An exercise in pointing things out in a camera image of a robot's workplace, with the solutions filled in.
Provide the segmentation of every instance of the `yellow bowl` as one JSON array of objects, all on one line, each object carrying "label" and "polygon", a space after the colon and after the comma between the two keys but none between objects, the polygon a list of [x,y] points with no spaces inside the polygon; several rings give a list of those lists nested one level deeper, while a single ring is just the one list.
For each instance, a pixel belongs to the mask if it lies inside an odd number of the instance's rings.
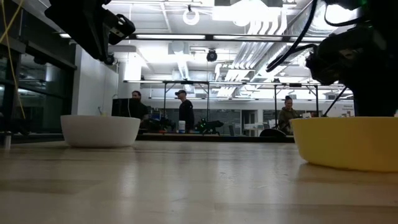
[{"label": "yellow bowl", "polygon": [[301,157],[339,169],[398,172],[397,129],[398,118],[293,120]]}]

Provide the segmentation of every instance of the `cap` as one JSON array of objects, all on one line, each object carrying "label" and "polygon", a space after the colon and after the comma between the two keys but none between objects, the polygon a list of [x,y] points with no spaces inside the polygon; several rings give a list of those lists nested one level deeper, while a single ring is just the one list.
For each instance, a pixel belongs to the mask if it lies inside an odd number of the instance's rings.
[{"label": "cap", "polygon": [[186,92],[185,90],[180,90],[180,91],[178,91],[178,92],[175,92],[175,95],[178,96],[178,95],[181,94],[181,93],[187,94],[187,92]]}]

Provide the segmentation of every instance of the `bowl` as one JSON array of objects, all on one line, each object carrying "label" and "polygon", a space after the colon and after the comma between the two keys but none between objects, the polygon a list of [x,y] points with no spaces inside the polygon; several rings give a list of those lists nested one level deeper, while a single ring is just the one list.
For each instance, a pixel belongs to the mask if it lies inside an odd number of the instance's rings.
[{"label": "bowl", "polygon": [[137,118],[116,116],[61,116],[63,137],[72,147],[132,146],[140,122]]},{"label": "bowl", "polygon": [[398,172],[398,118],[294,119],[300,155],[312,164]]}]

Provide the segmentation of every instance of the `desk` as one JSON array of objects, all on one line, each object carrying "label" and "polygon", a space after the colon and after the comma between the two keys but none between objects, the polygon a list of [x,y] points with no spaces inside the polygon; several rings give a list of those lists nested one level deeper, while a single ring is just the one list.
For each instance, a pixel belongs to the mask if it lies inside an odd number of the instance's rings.
[{"label": "desk", "polygon": [[0,223],[397,223],[398,174],[311,166],[294,144],[12,146]]}]

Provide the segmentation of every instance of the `person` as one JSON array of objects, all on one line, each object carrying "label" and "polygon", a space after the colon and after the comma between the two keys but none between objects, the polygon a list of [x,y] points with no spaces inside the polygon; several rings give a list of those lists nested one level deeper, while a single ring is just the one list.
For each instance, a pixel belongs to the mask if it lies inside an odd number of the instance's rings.
[{"label": "person", "polygon": [[141,93],[137,90],[131,93],[132,98],[129,100],[129,117],[138,118],[142,122],[149,118],[148,107],[141,103]]},{"label": "person", "polygon": [[279,112],[278,125],[279,129],[285,134],[293,134],[290,127],[290,120],[298,118],[299,114],[293,109],[293,99],[290,96],[285,97],[285,106]]},{"label": "person", "polygon": [[179,100],[181,100],[179,120],[185,121],[185,131],[187,133],[193,131],[195,125],[195,117],[193,115],[193,105],[191,101],[187,100],[187,92],[180,90],[175,93]]}]

